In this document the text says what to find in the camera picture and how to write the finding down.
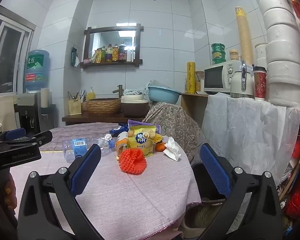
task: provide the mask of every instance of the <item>window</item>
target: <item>window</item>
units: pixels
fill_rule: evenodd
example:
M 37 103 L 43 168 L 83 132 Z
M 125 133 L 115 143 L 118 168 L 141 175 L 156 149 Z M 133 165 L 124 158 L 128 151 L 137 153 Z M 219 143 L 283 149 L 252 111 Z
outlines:
M 0 14 L 0 93 L 23 93 L 32 30 Z

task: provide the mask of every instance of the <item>barcode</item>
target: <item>barcode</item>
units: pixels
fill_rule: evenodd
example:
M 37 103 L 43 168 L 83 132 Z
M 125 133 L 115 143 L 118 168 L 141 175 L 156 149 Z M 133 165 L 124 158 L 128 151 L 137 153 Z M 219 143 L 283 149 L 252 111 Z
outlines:
M 86 145 L 85 141 L 75 141 L 74 146 Z

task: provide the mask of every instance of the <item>faucet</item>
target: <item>faucet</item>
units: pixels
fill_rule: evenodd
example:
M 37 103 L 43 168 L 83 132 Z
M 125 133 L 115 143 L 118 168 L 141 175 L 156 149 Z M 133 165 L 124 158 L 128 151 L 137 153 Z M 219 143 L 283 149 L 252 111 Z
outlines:
M 121 98 L 123 96 L 123 88 L 122 85 L 117 86 L 119 87 L 119 89 L 117 90 L 113 90 L 112 93 L 118 93 L 119 92 L 119 98 Z

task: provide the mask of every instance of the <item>electric kettle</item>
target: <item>electric kettle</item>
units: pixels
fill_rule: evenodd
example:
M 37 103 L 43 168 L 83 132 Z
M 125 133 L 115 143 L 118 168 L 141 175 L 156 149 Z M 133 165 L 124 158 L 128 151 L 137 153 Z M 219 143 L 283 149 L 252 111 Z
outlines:
M 230 97 L 232 98 L 254 98 L 254 79 L 247 72 L 247 64 L 243 60 L 241 71 L 234 72 L 231 79 Z

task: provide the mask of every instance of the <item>metal screw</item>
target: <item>metal screw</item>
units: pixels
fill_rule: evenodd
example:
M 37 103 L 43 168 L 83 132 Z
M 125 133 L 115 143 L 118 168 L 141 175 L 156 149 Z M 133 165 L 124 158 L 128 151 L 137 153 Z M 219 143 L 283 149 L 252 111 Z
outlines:
M 34 178 L 35 176 L 37 176 L 37 173 L 35 171 L 31 172 L 29 175 L 30 178 Z
M 243 170 L 242 170 L 240 167 L 234 168 L 234 171 L 235 171 L 235 173 L 237 173 L 237 174 L 243 173 Z
M 271 173 L 270 173 L 269 171 L 266 171 L 266 172 L 265 172 L 265 176 L 266 176 L 267 178 L 271 178 L 272 175 L 271 175 Z
M 60 174 L 65 174 L 65 173 L 67 172 L 67 168 L 66 168 L 66 167 L 62 167 L 62 168 L 60 168 L 60 169 L 58 170 L 58 172 L 59 172 Z

